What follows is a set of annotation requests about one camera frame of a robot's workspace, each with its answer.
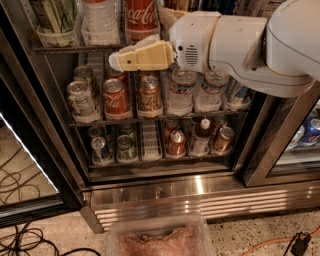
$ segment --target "refrigerator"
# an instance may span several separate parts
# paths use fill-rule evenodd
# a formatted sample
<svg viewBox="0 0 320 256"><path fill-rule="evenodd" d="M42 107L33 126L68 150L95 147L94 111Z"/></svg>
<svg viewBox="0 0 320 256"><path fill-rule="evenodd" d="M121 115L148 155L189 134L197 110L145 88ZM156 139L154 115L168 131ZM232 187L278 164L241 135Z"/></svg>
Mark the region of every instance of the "refrigerator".
<svg viewBox="0 0 320 256"><path fill-rule="evenodd" d="M270 17L281 2L243 0L233 15ZM123 6L121 1L115 5L121 27ZM37 163L44 178L39 183L52 189L17 202L2 200L1 227L80 211L92 231L101 233L115 222L156 216L199 212L210 221L319 206L319 139L308 145L296 139L301 129L307 129L309 116L316 112L313 117L319 117L319 82L294 98L251 91L243 109L220 107L171 116L164 108L162 115L146 118L137 113L137 72L132 71L128 72L132 116L110 120L100 111L97 119L81 123L66 97L75 68L91 65L101 90L108 56L126 46L125 40L98 46L80 40L79 45L44 47L28 0L1 0L0 12L2 123ZM201 156L186 150L181 158L168 157L165 122L178 120L188 144L193 122L203 116L211 121L227 117L235 134L230 150L215 154L209 149ZM119 127L128 123L136 131L134 162L119 161L116 153ZM110 132L112 161L107 165L95 161L88 136L93 126ZM146 143L150 136L155 143L151 150Z"/></svg>

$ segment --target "power cord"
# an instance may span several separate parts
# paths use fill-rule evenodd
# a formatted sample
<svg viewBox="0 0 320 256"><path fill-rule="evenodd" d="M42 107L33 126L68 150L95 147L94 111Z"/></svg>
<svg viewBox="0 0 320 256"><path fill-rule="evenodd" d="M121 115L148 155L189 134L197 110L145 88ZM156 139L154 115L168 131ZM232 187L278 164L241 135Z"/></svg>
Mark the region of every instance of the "power cord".
<svg viewBox="0 0 320 256"><path fill-rule="evenodd" d="M43 243L50 245L53 248L54 256L67 256L80 251L92 252L93 255L101 256L100 253L91 248L77 248L69 252L60 254L58 248L52 241L44 239L42 230L39 228L28 228L30 224L31 223L27 223L26 225L24 225L20 231L17 226L14 226L15 234L0 238L0 256L31 256L30 251L34 250L36 247ZM33 241L24 243L24 236L28 236L28 239L32 239Z"/></svg>
<svg viewBox="0 0 320 256"><path fill-rule="evenodd" d="M269 245L269 244L290 242L288 247L287 247L287 249L286 249L286 251L285 251L285 254L284 254L284 256L285 256L287 254L287 252L289 251L289 249L290 249L290 247L291 247L291 245L292 245L292 243L294 241L296 241L296 242L299 241L300 242L300 241L303 241L304 239L308 239L308 238L309 238L308 241L310 241L311 237L317 235L318 233L320 233L320 226L310 234L301 232L301 233L295 234L293 237L271 239L271 240L262 242L260 244L257 244L256 246L254 246L251 249L249 249L248 251L246 251L242 256L248 256L250 253L254 252L255 250L257 250L257 249L259 249L259 248L261 248L263 246Z"/></svg>

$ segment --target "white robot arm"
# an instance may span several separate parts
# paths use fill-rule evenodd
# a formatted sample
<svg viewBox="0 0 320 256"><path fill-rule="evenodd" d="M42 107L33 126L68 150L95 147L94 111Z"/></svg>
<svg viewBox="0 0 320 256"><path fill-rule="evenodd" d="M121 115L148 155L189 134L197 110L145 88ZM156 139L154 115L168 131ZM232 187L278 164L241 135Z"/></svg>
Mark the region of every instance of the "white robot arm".
<svg viewBox="0 0 320 256"><path fill-rule="evenodd" d="M320 81L319 13L319 0L287 0L269 21L197 11L178 19L170 28L169 38L183 69L204 73L216 67L256 91L296 97L307 91L314 80ZM157 47L163 46L168 52L168 45ZM140 57L127 55L120 62L115 61L118 55L109 58L111 66L134 70L130 65L139 62ZM172 56L166 54L167 64L172 62ZM166 67L157 62L138 66L137 69Z"/></svg>

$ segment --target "bottle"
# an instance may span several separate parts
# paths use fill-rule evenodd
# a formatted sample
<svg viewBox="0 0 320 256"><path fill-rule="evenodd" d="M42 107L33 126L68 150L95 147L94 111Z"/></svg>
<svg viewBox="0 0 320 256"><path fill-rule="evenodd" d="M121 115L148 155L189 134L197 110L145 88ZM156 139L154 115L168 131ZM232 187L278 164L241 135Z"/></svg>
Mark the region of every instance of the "bottle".
<svg viewBox="0 0 320 256"><path fill-rule="evenodd" d="M229 81L229 75L220 70L206 72L203 82L195 95L196 112L218 111L221 105L222 89Z"/></svg>
<svg viewBox="0 0 320 256"><path fill-rule="evenodd" d="M90 37L90 44L118 44L120 36L113 0L82 0L82 6L88 30L83 36Z"/></svg>
<svg viewBox="0 0 320 256"><path fill-rule="evenodd" d="M191 113L192 98L197 72L187 71L180 68L173 70L169 77L168 90L168 113L182 116Z"/></svg>
<svg viewBox="0 0 320 256"><path fill-rule="evenodd" d="M192 132L190 155L203 156L207 154L210 135L210 121L206 118L202 119L201 123L197 124Z"/></svg>

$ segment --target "beverage cooler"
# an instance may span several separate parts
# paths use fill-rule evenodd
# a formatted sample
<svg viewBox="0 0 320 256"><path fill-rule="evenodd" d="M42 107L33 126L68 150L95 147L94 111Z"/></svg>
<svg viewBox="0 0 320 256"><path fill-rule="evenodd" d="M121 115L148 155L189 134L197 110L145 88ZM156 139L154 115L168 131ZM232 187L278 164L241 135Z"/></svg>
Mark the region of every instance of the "beverage cooler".
<svg viewBox="0 0 320 256"><path fill-rule="evenodd" d="M280 2L233 1L210 11L269 18ZM207 101L196 97L209 78L198 73L189 109L172 112L174 104L184 104L170 98L172 66L122 73L110 67L110 54L141 36L127 25L123 1L109 8L116 26L103 39L103 32L89 30L81 1L0 3L0 113L1 129L7 129L1 138L13 134L18 142L12 145L23 145L43 178L34 197L23 196L36 185L28 186L27 177L21 188L18 174L8 174L7 162L16 155L4 155L9 146L0 144L0 196L8 199L1 199L1 226L79 210L99 233L114 222L155 216L200 212L211 220L319 206L318 82L300 96L282 98L228 76L219 97L203 105ZM61 11L58 3L74 5L65 6L66 24L48 33L40 11L49 15L52 5ZM155 13L165 4L157 2ZM68 21L72 29L64 30ZM159 23L146 31L167 40L166 29ZM190 74L183 72L186 79ZM82 86L89 88L85 99L75 96ZM197 140L203 123L205 144ZM14 192L6 189L12 183ZM19 200L11 200L14 193Z"/></svg>

